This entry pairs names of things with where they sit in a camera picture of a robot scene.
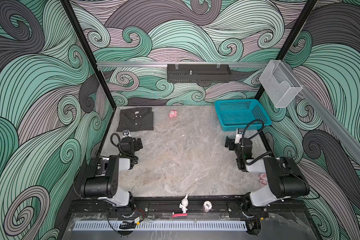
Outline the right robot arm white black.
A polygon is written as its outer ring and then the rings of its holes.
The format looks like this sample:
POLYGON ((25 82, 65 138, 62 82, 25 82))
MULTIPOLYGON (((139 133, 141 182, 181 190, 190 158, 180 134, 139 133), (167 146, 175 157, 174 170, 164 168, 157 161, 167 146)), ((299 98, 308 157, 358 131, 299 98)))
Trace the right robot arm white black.
POLYGON ((240 171, 264 174, 267 180, 264 187, 245 195, 243 210, 248 211, 268 206, 273 202, 309 195, 311 186, 292 158, 271 157, 269 152, 253 158, 253 142, 245 137, 226 137, 225 147, 235 152, 240 171))

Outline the dark pinstriped long sleeve shirt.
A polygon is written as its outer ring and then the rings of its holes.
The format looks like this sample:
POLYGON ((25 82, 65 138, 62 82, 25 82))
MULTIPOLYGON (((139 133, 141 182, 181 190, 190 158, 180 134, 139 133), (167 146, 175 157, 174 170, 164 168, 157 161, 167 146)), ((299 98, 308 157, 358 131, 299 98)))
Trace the dark pinstriped long sleeve shirt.
POLYGON ((124 109, 120 112, 117 132, 153 131, 154 112, 151 107, 124 109))

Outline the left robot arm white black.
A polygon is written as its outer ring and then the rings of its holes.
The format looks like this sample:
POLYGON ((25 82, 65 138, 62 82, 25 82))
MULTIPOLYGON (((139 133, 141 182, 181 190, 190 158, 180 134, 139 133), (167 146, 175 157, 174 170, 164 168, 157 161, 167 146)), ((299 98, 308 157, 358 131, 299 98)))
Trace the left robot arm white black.
POLYGON ((90 160, 81 183, 80 196, 86 200, 102 200, 115 209, 133 212, 134 197, 119 186, 119 175, 138 164, 139 158, 135 153, 143 148, 143 143, 140 138, 130 135, 120 137, 117 133, 111 135, 110 141, 119 153, 90 160))

